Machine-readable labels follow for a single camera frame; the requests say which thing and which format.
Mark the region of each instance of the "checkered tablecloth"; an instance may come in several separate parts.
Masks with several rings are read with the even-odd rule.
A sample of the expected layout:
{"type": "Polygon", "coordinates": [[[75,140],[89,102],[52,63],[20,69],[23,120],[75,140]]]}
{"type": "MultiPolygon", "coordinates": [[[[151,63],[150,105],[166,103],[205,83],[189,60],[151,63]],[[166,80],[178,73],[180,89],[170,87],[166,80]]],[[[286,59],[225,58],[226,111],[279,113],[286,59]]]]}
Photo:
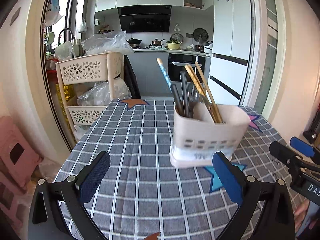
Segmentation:
{"type": "MultiPolygon", "coordinates": [[[[210,192],[211,174],[204,168],[176,169],[169,160],[173,134],[173,102],[147,100],[149,105],[111,102],[77,143],[59,171],[62,181],[79,171],[100,151],[107,151],[111,166],[92,200],[85,204],[108,239],[143,239],[161,232],[160,239],[211,240],[217,238],[237,209],[224,189],[210,192]]],[[[244,107],[248,114],[256,114],[244,107]]],[[[249,127],[232,162],[247,165],[245,175],[273,182],[291,177],[269,153],[272,141],[284,142],[262,117],[249,127]]],[[[293,209],[304,199],[289,189],[293,209]]],[[[259,203],[244,233],[248,238],[260,215],[259,203]]],[[[73,236],[81,239],[67,208],[61,210],[73,236]]]]}

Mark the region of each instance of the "teal star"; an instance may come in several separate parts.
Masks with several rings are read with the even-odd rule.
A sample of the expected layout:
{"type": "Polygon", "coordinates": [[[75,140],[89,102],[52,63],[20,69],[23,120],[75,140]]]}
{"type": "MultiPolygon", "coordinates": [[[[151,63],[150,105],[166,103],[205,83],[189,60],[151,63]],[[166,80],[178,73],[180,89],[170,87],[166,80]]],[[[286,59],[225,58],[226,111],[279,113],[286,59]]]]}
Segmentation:
{"type": "MultiPolygon", "coordinates": [[[[232,163],[232,165],[239,167],[241,171],[243,171],[247,165],[232,163]]],[[[223,184],[221,183],[219,177],[217,176],[217,173],[215,172],[213,166],[205,166],[204,167],[211,175],[211,184],[210,184],[210,193],[217,191],[218,189],[223,187],[223,184]]]]}

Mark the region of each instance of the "pink plastic stool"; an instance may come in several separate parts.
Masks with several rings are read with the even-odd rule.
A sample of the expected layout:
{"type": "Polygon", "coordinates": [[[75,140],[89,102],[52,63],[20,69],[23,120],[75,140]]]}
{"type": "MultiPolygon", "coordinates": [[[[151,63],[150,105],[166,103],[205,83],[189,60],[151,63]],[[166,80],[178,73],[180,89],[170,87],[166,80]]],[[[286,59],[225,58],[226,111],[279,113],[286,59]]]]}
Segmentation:
{"type": "Polygon", "coordinates": [[[25,188],[31,174],[41,162],[11,117],[0,118],[0,159],[17,184],[25,188]]]}
{"type": "Polygon", "coordinates": [[[14,229],[19,229],[23,223],[25,206],[18,203],[20,190],[0,172],[0,208],[14,229]]]}

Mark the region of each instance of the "table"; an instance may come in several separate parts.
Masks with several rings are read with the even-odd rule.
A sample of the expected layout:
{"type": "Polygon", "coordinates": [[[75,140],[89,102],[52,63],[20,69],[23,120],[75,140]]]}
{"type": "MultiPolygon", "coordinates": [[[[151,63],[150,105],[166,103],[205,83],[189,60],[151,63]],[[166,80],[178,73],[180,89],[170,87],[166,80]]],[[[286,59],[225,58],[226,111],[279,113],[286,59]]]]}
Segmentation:
{"type": "MultiPolygon", "coordinates": [[[[100,152],[111,166],[85,207],[108,239],[143,239],[161,232],[161,239],[217,238],[237,209],[224,189],[210,193],[211,174],[202,167],[176,169],[169,160],[173,133],[173,101],[122,100],[111,102],[77,143],[57,174],[62,181],[79,171],[100,152]]],[[[243,107],[251,115],[257,113],[243,107]]],[[[263,118],[249,127],[233,154],[233,163],[247,165],[244,174],[274,182],[291,176],[269,153],[272,141],[284,142],[263,118]]],[[[304,197],[289,189],[293,209],[304,197]]],[[[249,237],[260,215],[256,209],[244,233],[249,237]]],[[[81,239],[64,203],[61,210],[73,236],[81,239]]]]}

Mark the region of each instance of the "refrigerator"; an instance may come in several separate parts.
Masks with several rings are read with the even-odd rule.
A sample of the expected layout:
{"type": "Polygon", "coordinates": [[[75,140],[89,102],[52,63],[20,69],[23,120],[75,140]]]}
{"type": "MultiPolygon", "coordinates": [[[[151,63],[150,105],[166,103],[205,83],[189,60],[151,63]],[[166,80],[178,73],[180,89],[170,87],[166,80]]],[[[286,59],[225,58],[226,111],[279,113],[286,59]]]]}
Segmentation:
{"type": "Polygon", "coordinates": [[[208,85],[217,104],[239,105],[252,38],[251,0],[214,0],[208,85]]]}

